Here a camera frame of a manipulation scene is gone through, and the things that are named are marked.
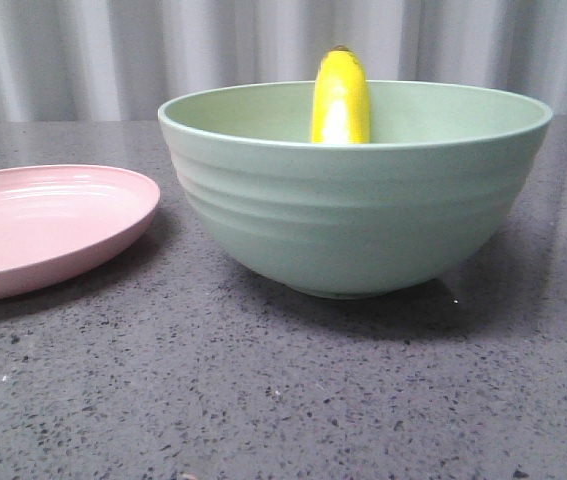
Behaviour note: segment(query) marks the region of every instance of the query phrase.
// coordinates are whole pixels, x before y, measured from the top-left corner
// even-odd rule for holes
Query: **curtain fold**
[[[313,79],[339,43],[370,79],[567,113],[564,0],[0,0],[0,121],[154,119],[185,93]]]

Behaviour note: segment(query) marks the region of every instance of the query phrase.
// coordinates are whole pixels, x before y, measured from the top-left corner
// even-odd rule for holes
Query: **green bowl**
[[[179,182],[243,265],[323,297],[434,278],[505,220],[552,118],[513,93],[370,81],[372,142],[308,142],[313,82],[222,88],[158,112]]]

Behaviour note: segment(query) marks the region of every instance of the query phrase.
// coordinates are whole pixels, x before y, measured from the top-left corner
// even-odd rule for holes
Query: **banana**
[[[312,143],[368,143],[370,96],[356,55],[339,45],[330,50],[314,84]]]

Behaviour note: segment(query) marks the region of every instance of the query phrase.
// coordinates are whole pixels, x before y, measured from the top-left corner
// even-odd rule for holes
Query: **countertop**
[[[567,479],[567,116],[480,251],[357,301],[228,258],[156,122],[0,124],[0,168],[57,163],[162,198],[115,259],[0,300],[0,479]]]

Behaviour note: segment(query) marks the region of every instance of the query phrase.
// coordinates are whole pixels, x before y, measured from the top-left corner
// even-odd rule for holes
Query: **plate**
[[[147,229],[160,196],[150,178],[99,165],[0,170],[0,298],[86,272]]]

